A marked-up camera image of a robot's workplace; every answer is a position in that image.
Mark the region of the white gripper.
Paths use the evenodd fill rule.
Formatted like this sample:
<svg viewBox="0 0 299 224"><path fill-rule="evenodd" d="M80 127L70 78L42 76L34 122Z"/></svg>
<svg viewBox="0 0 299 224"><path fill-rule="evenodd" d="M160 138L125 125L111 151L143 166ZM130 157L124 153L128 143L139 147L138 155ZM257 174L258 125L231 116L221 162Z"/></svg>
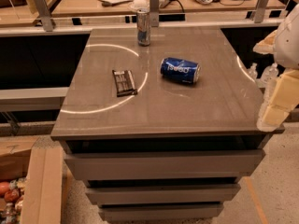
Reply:
<svg viewBox="0 0 299 224"><path fill-rule="evenodd" d="M273 132L299 105L299 4L297 4L278 29L258 42L253 51L273 54L276 63L286 69L282 75L266 85L257 128Z"/></svg>

